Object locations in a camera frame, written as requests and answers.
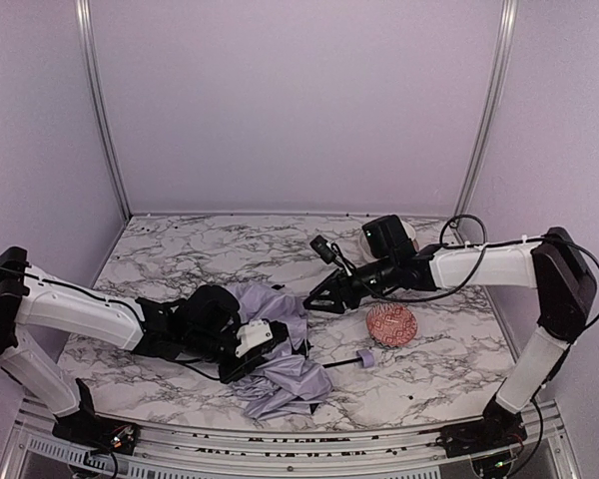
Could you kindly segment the lilac folding umbrella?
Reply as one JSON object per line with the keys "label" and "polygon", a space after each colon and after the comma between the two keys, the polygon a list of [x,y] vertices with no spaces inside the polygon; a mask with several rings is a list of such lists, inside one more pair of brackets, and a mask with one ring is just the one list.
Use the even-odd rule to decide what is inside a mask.
{"label": "lilac folding umbrella", "polygon": [[373,354],[362,349],[348,360],[319,364],[308,357],[307,313],[299,297],[267,284],[236,283],[228,291],[240,304],[243,323],[267,319],[284,324],[289,338],[265,355],[265,363],[230,384],[247,405],[244,414],[266,420],[286,414],[312,414],[333,391],[329,368],[360,363],[373,367]]}

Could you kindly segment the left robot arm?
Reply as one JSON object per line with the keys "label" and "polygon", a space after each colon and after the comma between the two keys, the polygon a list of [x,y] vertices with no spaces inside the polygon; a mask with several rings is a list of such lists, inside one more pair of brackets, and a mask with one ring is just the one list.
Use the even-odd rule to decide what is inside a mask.
{"label": "left robot arm", "polygon": [[186,367],[214,363],[214,378],[223,384],[264,364],[289,338],[278,321],[242,321],[238,300],[218,285],[170,302],[115,297],[49,275],[28,261],[25,249],[7,248],[0,254],[0,368],[47,406],[54,436],[123,454],[133,451],[138,425],[99,415],[86,383],[50,358],[31,325]]}

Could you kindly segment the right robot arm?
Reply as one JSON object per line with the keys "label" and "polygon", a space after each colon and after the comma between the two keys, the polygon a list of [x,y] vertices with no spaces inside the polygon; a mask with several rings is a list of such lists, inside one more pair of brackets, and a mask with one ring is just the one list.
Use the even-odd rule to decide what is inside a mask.
{"label": "right robot arm", "polygon": [[362,233],[374,258],[364,266],[355,266],[333,241],[322,236],[311,241],[322,261],[337,269],[308,294],[306,309],[341,314],[358,308],[367,296],[385,299],[397,289],[426,291],[430,300],[467,285],[536,290],[537,327],[513,370],[480,419],[442,428],[437,441],[446,448],[468,448],[523,437],[522,409],[552,380],[596,320],[590,314],[599,287],[588,266],[593,255],[562,227],[535,238],[463,245],[439,240],[422,249],[415,248],[396,215],[363,225]]}

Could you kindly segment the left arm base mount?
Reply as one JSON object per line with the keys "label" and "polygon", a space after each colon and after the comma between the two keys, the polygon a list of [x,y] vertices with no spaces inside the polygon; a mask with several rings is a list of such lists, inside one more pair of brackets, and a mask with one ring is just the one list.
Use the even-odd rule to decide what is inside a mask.
{"label": "left arm base mount", "polygon": [[135,423],[103,417],[91,421],[62,418],[52,429],[54,437],[123,455],[133,454],[139,433],[140,428]]}

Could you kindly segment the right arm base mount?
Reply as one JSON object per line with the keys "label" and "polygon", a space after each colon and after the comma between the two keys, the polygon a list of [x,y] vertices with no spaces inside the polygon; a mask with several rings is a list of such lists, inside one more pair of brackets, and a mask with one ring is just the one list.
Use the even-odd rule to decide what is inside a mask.
{"label": "right arm base mount", "polygon": [[519,421],[503,423],[494,419],[479,419],[439,430],[435,445],[442,447],[448,458],[477,454],[509,445],[524,445],[528,435]]}

